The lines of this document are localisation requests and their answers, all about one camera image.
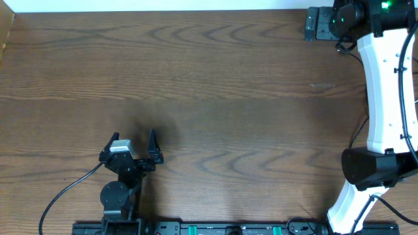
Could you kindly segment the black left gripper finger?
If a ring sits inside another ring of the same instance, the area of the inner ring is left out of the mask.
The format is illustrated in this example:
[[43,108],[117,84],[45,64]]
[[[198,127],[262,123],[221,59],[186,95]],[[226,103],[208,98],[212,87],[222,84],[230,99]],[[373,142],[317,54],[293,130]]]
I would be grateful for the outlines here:
[[100,152],[99,161],[101,163],[105,163],[112,156],[110,147],[111,147],[111,145],[113,144],[114,141],[119,140],[119,136],[120,136],[120,134],[118,132],[115,132],[112,135],[112,137],[110,138],[110,140],[108,141],[108,143],[106,144],[106,146]]
[[159,147],[156,133],[153,129],[150,130],[147,152],[150,156],[150,159],[152,159],[156,165],[160,165],[164,163],[163,152],[161,151],[161,148]]

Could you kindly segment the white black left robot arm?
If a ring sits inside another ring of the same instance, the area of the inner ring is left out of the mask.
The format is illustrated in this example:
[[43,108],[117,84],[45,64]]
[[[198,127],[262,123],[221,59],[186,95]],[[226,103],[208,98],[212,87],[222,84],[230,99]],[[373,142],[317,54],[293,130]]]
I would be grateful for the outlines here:
[[114,133],[99,154],[99,162],[118,179],[107,183],[100,194],[104,207],[102,219],[103,234],[154,234],[151,221],[139,216],[139,202],[142,180],[153,172],[157,165],[164,163],[163,153],[155,131],[151,130],[146,152],[147,158],[135,159],[130,140],[120,140]]

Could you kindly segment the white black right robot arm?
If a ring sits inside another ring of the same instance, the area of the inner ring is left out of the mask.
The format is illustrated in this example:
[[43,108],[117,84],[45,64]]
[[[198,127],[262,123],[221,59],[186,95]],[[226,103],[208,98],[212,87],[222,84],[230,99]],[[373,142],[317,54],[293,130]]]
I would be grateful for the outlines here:
[[335,1],[308,9],[304,38],[333,40],[336,49],[359,51],[366,76],[365,147],[342,153],[345,183],[325,220],[290,234],[398,234],[396,225],[365,225],[373,205],[397,183],[417,173],[417,113],[413,88],[415,3],[409,0]]

